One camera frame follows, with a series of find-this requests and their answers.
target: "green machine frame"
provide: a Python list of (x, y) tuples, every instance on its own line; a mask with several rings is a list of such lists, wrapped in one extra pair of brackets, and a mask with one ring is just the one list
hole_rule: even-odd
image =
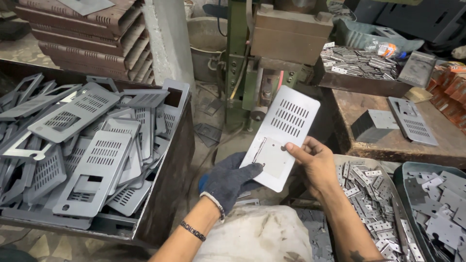
[[(233, 97), (234, 87), (239, 80), (244, 54), (246, 51), (246, 41), (249, 37), (246, 23), (246, 0), (228, 1), (228, 39), (226, 48), (226, 82), (225, 82), (225, 127), (226, 130), (237, 130), (243, 123), (244, 129), (256, 133), (262, 122), (251, 120), (250, 110), (256, 101), (254, 91), (257, 80), (258, 61), (254, 57), (249, 57), (245, 72), (240, 85)], [(298, 72), (283, 73), (282, 84), (293, 88)], [(272, 83), (272, 97), (275, 96), (278, 79)]]

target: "human hand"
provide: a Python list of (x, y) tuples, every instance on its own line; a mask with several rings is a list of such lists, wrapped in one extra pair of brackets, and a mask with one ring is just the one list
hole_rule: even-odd
[(309, 179), (309, 191), (318, 200), (322, 194), (335, 186), (340, 187), (336, 177), (335, 163), (332, 151), (317, 139), (307, 136), (301, 147), (287, 143), (288, 152), (296, 158), (296, 162), (303, 165)]
[(250, 180), (262, 172), (262, 165), (253, 163), (240, 168), (245, 156), (246, 152), (240, 152), (220, 161), (213, 167), (203, 186), (200, 196), (208, 197), (219, 207), (221, 220), (230, 213), (241, 193), (259, 185)]

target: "plastic bottle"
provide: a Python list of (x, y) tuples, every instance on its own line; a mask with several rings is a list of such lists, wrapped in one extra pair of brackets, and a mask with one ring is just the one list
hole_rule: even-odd
[(377, 40), (368, 44), (364, 50), (377, 53), (379, 56), (386, 58), (405, 58), (406, 52), (400, 51), (396, 45), (388, 42), (379, 42)]

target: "metal bucket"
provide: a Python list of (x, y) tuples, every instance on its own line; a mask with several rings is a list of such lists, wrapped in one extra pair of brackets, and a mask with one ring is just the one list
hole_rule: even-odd
[[(194, 78), (205, 82), (217, 82), (215, 69), (219, 56), (226, 49), (226, 37), (217, 27), (215, 17), (196, 17), (188, 20)], [(220, 29), (227, 32), (227, 20), (220, 18)]]

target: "stack of brown metal parts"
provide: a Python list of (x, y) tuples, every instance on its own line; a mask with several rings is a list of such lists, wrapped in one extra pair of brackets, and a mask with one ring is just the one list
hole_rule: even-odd
[(82, 16), (57, 0), (19, 0), (39, 47), (61, 69), (153, 84), (149, 34), (141, 0)]

